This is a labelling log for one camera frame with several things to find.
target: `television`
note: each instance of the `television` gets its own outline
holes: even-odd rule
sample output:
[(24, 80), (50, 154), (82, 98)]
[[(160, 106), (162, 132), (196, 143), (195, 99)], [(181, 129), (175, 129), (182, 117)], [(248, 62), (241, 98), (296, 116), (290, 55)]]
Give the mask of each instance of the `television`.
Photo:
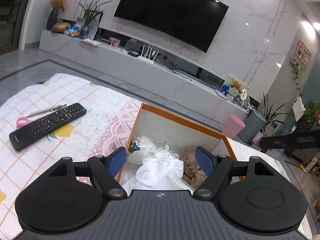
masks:
[(115, 17), (159, 30), (206, 53), (228, 8), (218, 0), (120, 0)]

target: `remote control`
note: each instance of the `remote control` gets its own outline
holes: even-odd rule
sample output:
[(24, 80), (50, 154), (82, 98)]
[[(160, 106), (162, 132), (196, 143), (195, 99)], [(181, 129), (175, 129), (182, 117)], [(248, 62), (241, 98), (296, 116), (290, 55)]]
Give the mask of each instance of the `remote control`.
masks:
[(86, 112), (87, 110), (79, 103), (61, 108), (10, 133), (9, 139), (12, 146), (20, 151), (54, 130), (83, 116)]

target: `white towel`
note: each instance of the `white towel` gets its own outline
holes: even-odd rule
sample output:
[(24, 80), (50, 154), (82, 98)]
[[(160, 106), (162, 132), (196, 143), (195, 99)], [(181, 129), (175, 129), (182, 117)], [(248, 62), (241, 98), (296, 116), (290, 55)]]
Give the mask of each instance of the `white towel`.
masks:
[(293, 101), (292, 110), (294, 113), (294, 117), (296, 118), (296, 121), (298, 121), (300, 117), (303, 115), (304, 111), (306, 110), (302, 103), (301, 97), (298, 97)]

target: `white marble tabletop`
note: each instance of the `white marble tabletop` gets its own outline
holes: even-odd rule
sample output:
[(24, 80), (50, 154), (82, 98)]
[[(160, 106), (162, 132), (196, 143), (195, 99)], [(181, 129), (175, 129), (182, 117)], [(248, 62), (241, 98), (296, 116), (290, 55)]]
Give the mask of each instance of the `white marble tabletop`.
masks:
[[(230, 138), (228, 141), (233, 149), (233, 152), (236, 155), (238, 161), (247, 162), (251, 156), (259, 156), (264, 161), (266, 161), (271, 167), (273, 167), (276, 171), (278, 171), (282, 176), (284, 176), (288, 181), (290, 181), (287, 173), (282, 167), (281, 163), (278, 160), (266, 155), (265, 153), (259, 152), (253, 148), (250, 148), (246, 145), (243, 145), (239, 142), (236, 142)], [(298, 231), (302, 233), (307, 239), (312, 239), (312, 233), (310, 229), (310, 225), (306, 216), (304, 216)]]

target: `pen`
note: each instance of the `pen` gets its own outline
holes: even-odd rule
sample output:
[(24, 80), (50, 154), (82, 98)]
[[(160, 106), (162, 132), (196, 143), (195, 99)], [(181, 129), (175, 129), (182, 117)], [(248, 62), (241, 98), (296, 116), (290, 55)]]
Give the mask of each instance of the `pen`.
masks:
[(37, 112), (33, 112), (33, 113), (30, 113), (30, 114), (27, 114), (27, 115), (25, 115), (25, 117), (32, 117), (32, 116), (43, 114), (43, 113), (46, 113), (46, 112), (53, 112), (54, 110), (57, 110), (59, 108), (65, 107), (65, 106), (67, 106), (67, 104), (63, 104), (63, 105), (58, 105), (58, 106), (53, 106), (53, 107), (50, 107), (50, 108), (42, 109), (42, 110), (39, 110)]

